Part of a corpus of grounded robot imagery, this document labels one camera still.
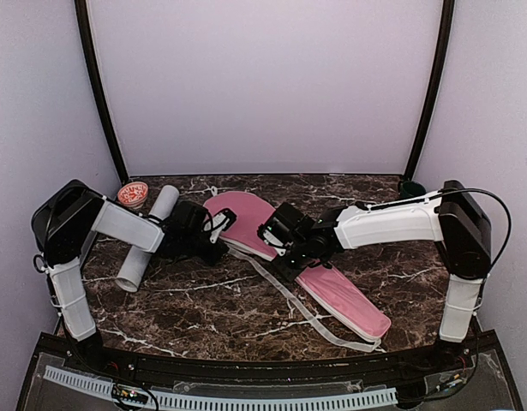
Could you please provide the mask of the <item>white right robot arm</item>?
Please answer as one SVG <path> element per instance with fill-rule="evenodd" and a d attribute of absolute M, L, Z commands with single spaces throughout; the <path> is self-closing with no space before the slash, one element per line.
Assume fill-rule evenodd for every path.
<path fill-rule="evenodd" d="M 311 218 L 289 203 L 281 204 L 259 227 L 258 236 L 278 255 L 273 263 L 287 281 L 306 268 L 330 267 L 337 253 L 375 244 L 431 241 L 449 273 L 440 341 L 427 351 L 426 363 L 445 371 L 459 357 L 459 346 L 482 300 L 484 284 L 499 259 L 491 251 L 491 222 L 474 194 L 459 181 L 442 189 L 380 204 L 357 201 Z"/>

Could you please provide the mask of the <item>pink racket bag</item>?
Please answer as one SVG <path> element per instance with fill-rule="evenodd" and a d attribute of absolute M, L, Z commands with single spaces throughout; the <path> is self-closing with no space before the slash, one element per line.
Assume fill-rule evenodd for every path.
<path fill-rule="evenodd" d="M 315 314 L 255 259 L 258 256 L 270 261 L 278 255 L 256 234 L 259 225 L 274 212 L 271 204 L 255 194 L 229 191 L 213 196 L 203 205 L 214 216 L 225 208 L 237 215 L 232 226 L 219 235 L 228 245 L 229 255 L 250 263 L 324 339 L 333 345 L 363 353 L 371 353 L 379 348 L 381 338 L 391 326 L 391 320 L 337 268 L 307 268 L 295 282 L 329 314 L 360 337 L 362 342 L 347 341 L 332 334 Z"/>

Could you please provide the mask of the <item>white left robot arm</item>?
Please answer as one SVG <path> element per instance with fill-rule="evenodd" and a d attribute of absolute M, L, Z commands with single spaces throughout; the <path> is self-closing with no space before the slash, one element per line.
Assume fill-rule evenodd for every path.
<path fill-rule="evenodd" d="M 129 244 L 120 277 L 137 286 L 154 255 L 198 257 L 215 265 L 227 251 L 219 236 L 236 219 L 229 208 L 209 211 L 180 200 L 173 186 L 160 190 L 147 215 L 108 199 L 79 180 L 58 190 L 33 214 L 31 226 L 42 261 L 36 268 L 48 278 L 65 329 L 82 342 L 76 359 L 91 373 L 102 373 L 110 365 L 109 353 L 87 340 L 98 332 L 81 274 L 91 240 L 105 235 Z"/>

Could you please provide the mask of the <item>white shuttlecock tube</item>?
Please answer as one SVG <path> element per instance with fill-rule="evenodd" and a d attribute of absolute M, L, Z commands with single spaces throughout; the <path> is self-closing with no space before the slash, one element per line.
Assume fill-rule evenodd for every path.
<path fill-rule="evenodd" d="M 153 203 L 149 218 L 154 222 L 161 222 L 168 218 L 178 198 L 178 189 L 171 185 L 165 185 Z M 118 272 L 115 280 L 116 285 L 129 293 L 137 292 L 152 256 L 151 253 L 132 246 Z"/>

